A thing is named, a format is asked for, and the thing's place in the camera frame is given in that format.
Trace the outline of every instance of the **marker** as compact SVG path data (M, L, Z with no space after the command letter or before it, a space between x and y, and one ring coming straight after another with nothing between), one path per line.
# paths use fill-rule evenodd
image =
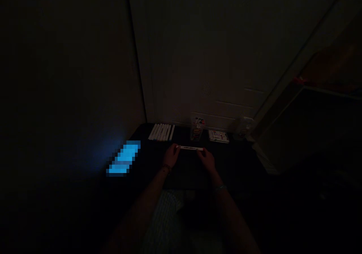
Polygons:
M170 131L171 125L168 125L164 141L167 141L169 139Z
M163 131L161 133L160 141L163 141L163 138L165 137L165 134L166 134L167 127L168 127L168 125L165 124L165 126L163 127Z
M155 130L153 131L152 136L151 136L151 140L153 140L153 139L154 139L155 134L156 134L156 132L157 132L158 127L159 127L159 126L160 126L160 124L156 124L156 128L155 128Z
M153 134L153 132L155 131L156 128L157 128L157 124L155 124L155 125L153 126L152 131L151 131L151 133L150 133L150 136L148 137L148 140L151 140L152 134Z
M204 148L198 148L198 147L186 147L186 146L180 146L180 145L176 146L176 148L178 148L178 147L181 147L181 149L188 149L188 150L200 150L200 151L204 150Z
M169 138L169 141L172 140L172 136L173 136L173 130L175 129L175 125L172 126L172 131L171 131L171 135L170 135L170 138Z
M162 124L159 124L159 125L157 126L157 130L155 131L154 136L153 136L153 140L154 140L154 141L157 140L157 137L158 137L158 134L160 133L161 127L162 127Z
M168 130L168 128L169 128L169 124L166 124L166 126L165 126L165 130L163 131L164 133L163 133L163 135L162 135L162 139L161 139L161 141L166 141L166 134L167 134L167 130Z
M157 141L160 141L160 140L161 140L161 136L162 136L162 134L163 134L163 131L165 130L165 126L166 126L166 124L162 124L160 133L158 134L158 137L157 137Z

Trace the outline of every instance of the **blue light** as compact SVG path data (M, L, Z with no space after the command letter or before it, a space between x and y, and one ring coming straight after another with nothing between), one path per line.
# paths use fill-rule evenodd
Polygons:
M129 173L132 162L137 156L138 150L141 148L141 141L127 141L121 151L115 157L109 168L106 169L107 174L123 174Z

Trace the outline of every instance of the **dark wall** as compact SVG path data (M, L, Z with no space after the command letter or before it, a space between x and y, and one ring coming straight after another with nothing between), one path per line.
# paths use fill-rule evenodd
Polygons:
M128 2L5 5L5 240L95 250L104 166L146 120Z

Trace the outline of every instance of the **bracelet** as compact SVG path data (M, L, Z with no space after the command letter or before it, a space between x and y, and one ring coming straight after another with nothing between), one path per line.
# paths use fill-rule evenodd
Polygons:
M226 187L226 185L221 185L221 186L219 186L219 187L216 187L215 188L215 192L218 192L218 191L220 191L221 189L223 189L223 188L226 188L227 189L227 187Z
M169 170L169 174L171 173L171 170L172 170L172 167L171 166L169 166L169 165L163 165L162 167L167 167L167 169Z

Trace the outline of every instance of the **table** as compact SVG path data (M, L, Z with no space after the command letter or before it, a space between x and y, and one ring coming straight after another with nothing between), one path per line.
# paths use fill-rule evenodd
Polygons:
M209 141L207 130L204 130L199 142L189 138L190 128L175 127L171 142L148 140L153 123L140 125L130 140L140 140L141 149L132 164L130 173L125 177L116 178L126 187L144 188L162 166L166 149L177 143L184 146L205 147L215 158L215 166L224 184L229 190L252 192L267 187L269 176L256 156L251 144L246 140L236 141L228 133L230 143ZM210 189L209 176L202 166L196 151L181 150L177 163L167 177L164 188L178 190Z

